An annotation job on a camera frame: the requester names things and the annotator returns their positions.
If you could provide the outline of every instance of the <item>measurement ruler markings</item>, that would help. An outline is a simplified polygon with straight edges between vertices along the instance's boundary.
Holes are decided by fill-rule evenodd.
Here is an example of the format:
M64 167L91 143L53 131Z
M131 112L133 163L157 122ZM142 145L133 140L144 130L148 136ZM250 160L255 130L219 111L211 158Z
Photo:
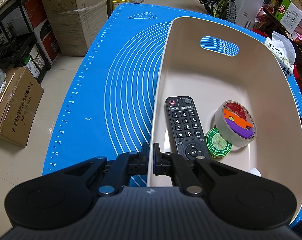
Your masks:
M99 44L99 42L103 42L103 40L102 39L100 39L100 40L98 40L98 42L96 43L96 47L100 47L100 44ZM87 59L88 60L88 62L86 62L86 64L91 64L91 61L90 61L90 59ZM58 152L57 151L55 151L55 152L52 152L52 153L54 153L56 156L58 156ZM53 167L56 167L56 163L50 163L51 165L53 165Z

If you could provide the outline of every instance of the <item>basket handle hole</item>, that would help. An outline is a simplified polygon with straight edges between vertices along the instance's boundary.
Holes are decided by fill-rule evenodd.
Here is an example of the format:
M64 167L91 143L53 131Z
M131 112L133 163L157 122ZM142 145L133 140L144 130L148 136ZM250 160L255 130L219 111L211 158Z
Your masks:
M220 52L228 56L235 56L239 52L237 45L211 36L204 36L200 40L200 46L204 49Z

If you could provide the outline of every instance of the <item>tv remote control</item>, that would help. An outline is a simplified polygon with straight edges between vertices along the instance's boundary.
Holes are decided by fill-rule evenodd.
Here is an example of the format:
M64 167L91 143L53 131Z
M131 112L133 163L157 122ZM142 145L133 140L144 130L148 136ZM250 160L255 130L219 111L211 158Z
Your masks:
M165 101L176 153L189 160L197 156L209 158L205 134L191 97L169 97Z

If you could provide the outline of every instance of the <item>tiled floor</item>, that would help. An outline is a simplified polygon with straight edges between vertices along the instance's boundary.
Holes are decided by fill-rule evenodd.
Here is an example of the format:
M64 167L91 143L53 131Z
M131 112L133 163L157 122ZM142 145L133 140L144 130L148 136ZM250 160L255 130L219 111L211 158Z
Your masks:
M206 13L196 0L145 0L145 3ZM47 72L42 82L44 94L26 148L0 140L0 237L11 228L4 210L4 198L15 185L42 174L51 132L82 60L82 57L60 56Z

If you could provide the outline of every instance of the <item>roll of tape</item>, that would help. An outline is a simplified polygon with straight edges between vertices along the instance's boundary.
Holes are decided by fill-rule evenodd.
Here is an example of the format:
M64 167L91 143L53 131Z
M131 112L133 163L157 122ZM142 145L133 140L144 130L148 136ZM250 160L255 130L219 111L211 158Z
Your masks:
M235 101L225 101L215 112L214 122L221 136L238 147L246 146L257 136L251 114Z

